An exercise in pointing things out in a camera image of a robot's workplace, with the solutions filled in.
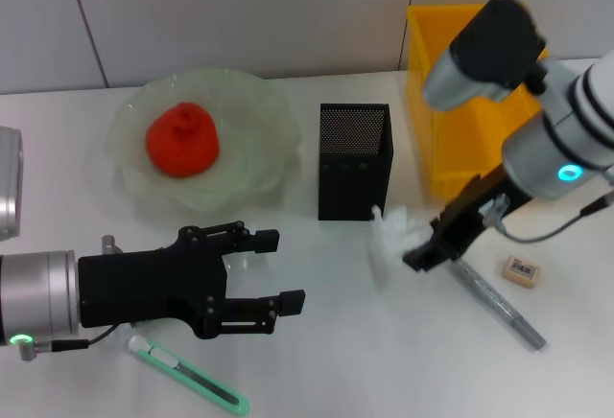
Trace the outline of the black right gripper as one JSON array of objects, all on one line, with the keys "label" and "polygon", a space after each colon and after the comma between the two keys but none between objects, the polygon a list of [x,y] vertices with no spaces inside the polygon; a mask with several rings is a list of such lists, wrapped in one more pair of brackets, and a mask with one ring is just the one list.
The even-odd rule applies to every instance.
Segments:
[{"label": "black right gripper", "polygon": [[418,247],[406,252],[403,262],[416,272],[428,272],[447,261],[457,260],[485,230],[480,209],[499,195],[508,197],[506,213],[527,203],[527,195],[506,173],[474,176],[438,217],[417,220]]}]

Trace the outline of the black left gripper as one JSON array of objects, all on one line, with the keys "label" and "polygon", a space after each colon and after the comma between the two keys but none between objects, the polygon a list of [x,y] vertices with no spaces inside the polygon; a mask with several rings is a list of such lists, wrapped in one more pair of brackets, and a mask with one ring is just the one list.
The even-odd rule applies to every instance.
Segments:
[{"label": "black left gripper", "polygon": [[305,291],[225,298],[222,256],[273,253],[276,229],[250,232],[242,221],[183,227],[156,250],[85,256],[78,260],[80,322],[84,328],[173,318],[200,339],[270,335],[279,317],[302,312]]}]

